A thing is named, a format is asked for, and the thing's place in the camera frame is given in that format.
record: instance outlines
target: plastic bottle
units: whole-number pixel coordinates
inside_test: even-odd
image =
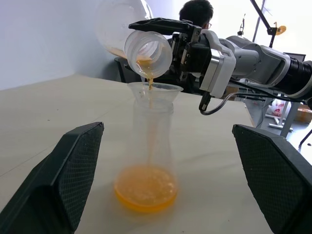
[[[171,47],[156,32],[135,31],[128,25],[153,17],[145,0],[105,0],[97,11],[96,35],[112,54],[124,57],[144,78],[163,75],[172,62]]]
[[[126,207],[156,212],[172,205],[177,180],[171,156],[169,133],[173,100],[179,86],[147,82],[130,83],[134,96],[134,123],[125,165],[114,182],[115,194]]]

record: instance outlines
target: robotic arm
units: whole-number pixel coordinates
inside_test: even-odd
[[[181,82],[188,74],[200,77],[200,89],[205,91],[199,105],[201,113],[211,97],[223,95],[231,77],[278,90],[312,108],[312,61],[301,62],[237,36],[219,39],[213,31],[185,21],[156,18],[130,24],[129,28],[173,34],[172,66]]]

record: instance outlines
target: white table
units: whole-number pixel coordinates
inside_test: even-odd
[[[200,96],[181,93],[171,144],[179,194],[158,214],[123,209],[112,191],[132,127],[131,91],[123,83],[79,75],[0,92],[0,210],[31,169],[67,131],[105,125],[93,182],[77,234],[271,234],[245,178],[233,124],[251,125],[242,102],[202,116]],[[209,108],[220,100],[212,99]]]

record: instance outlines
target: gray floor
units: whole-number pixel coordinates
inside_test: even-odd
[[[263,102],[261,101],[253,101],[253,100],[242,100],[254,121],[255,124],[258,123],[259,118],[261,118],[261,110],[263,108]],[[271,133],[275,133],[279,135],[281,130],[269,127],[269,123],[275,124],[274,119],[272,118],[264,118],[262,122],[261,129],[267,130]],[[289,132],[287,135],[287,140],[293,145],[294,148],[298,149],[300,141],[306,136],[306,134],[312,129],[312,124],[302,123],[298,121],[294,121],[292,124],[293,131]],[[312,163],[312,146],[308,144],[312,144],[312,135],[305,141],[302,146],[301,154]]]

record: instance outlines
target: mesh texture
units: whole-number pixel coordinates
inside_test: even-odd
[[[235,132],[235,139],[248,186],[265,219],[275,234],[285,233],[305,200],[306,184],[268,139],[242,130]]]
[[[73,230],[80,222],[94,179],[102,128],[84,133],[76,143],[58,180],[58,192]]]

